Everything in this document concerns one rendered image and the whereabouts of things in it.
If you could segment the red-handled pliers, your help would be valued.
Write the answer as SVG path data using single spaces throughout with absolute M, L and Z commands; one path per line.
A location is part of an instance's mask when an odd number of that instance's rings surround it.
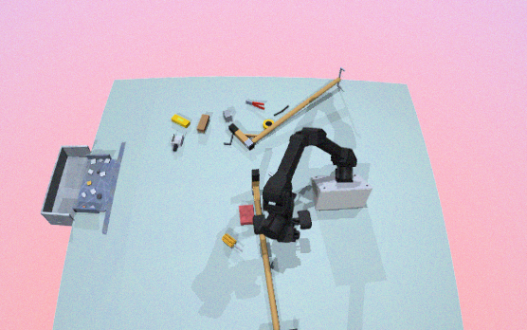
M 258 108 L 264 110 L 263 107 L 259 106 L 259 105 L 264 105 L 264 103 L 259 103 L 259 102 L 254 102 L 254 101 L 247 101 L 247 100 L 245 100 L 245 103 L 253 105 L 255 107 L 258 107 Z

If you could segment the yellow rectangular block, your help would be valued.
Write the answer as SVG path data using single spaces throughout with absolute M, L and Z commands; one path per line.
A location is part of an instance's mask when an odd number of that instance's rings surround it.
M 184 119 L 183 117 L 179 117 L 176 114 L 171 118 L 172 122 L 175 122 L 177 124 L 180 124 L 181 126 L 188 128 L 188 126 L 191 124 L 191 122 L 187 119 Z

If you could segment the tan rectangular block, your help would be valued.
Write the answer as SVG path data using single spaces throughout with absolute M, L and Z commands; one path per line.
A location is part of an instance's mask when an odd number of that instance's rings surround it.
M 196 131 L 198 133 L 205 134 L 206 128 L 208 126 L 208 123 L 209 123 L 209 115 L 202 114 L 201 118 L 200 118 L 200 120 L 198 122 Z

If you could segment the yellow ring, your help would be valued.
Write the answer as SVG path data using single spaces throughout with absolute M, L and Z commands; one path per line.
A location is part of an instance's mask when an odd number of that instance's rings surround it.
M 273 124 L 274 121 L 272 119 L 266 119 L 264 122 L 263 122 L 263 128 L 264 130 L 269 127 L 271 124 Z

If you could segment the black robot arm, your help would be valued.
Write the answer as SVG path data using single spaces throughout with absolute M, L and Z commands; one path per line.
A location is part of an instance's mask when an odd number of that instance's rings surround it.
M 293 215 L 295 208 L 297 194 L 292 192 L 291 181 L 305 147 L 313 145 L 331 155 L 333 165 L 337 165 L 337 183 L 353 182 L 353 167 L 356 167 L 357 159 L 352 148 L 341 147 L 326 136 L 323 129 L 313 127 L 303 127 L 290 136 L 278 170 L 263 187 L 263 211 L 269 214 L 261 228 L 265 237 L 285 243 L 296 242 L 300 238 L 300 232 L 294 228 L 295 221 L 287 223 L 286 219 Z M 269 202 L 276 204 L 269 205 Z

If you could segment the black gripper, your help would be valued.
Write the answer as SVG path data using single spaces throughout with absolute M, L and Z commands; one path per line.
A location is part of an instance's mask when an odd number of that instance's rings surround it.
M 302 210 L 302 211 L 298 211 L 298 214 L 299 214 L 299 217 L 293 218 L 293 215 L 292 215 L 290 218 L 286 219 L 287 223 L 291 222 L 291 221 L 295 221 L 295 226 L 296 225 L 300 225 L 300 229 L 301 230 L 310 229 L 312 227 L 310 211 L 309 210 Z M 253 219 L 254 233 L 256 235 L 262 234 L 261 233 L 261 228 L 263 226 L 264 220 L 266 219 L 265 216 L 264 215 L 255 215 L 255 216 L 252 217 L 252 219 Z

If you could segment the red rectangular block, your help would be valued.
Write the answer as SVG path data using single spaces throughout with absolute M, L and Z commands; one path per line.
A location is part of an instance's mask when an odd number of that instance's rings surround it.
M 252 217 L 254 216 L 253 205 L 239 206 L 240 225 L 253 224 Z

